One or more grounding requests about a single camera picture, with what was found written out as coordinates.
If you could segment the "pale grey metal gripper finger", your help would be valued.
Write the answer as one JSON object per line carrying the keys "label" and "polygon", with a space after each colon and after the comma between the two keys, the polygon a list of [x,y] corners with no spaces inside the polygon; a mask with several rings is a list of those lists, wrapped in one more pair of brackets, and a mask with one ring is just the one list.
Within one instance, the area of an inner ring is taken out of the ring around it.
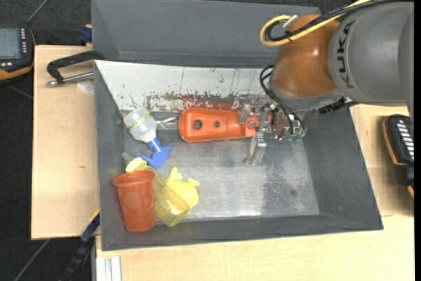
{"label": "pale grey metal gripper finger", "polygon": [[254,112],[254,106],[251,103],[244,103],[239,112],[239,124],[247,125],[248,128],[257,127],[257,115]]}
{"label": "pale grey metal gripper finger", "polygon": [[266,148],[267,142],[264,138],[264,132],[261,129],[258,129],[257,133],[251,138],[249,152],[247,157],[244,159],[244,163],[246,165],[262,164]]}

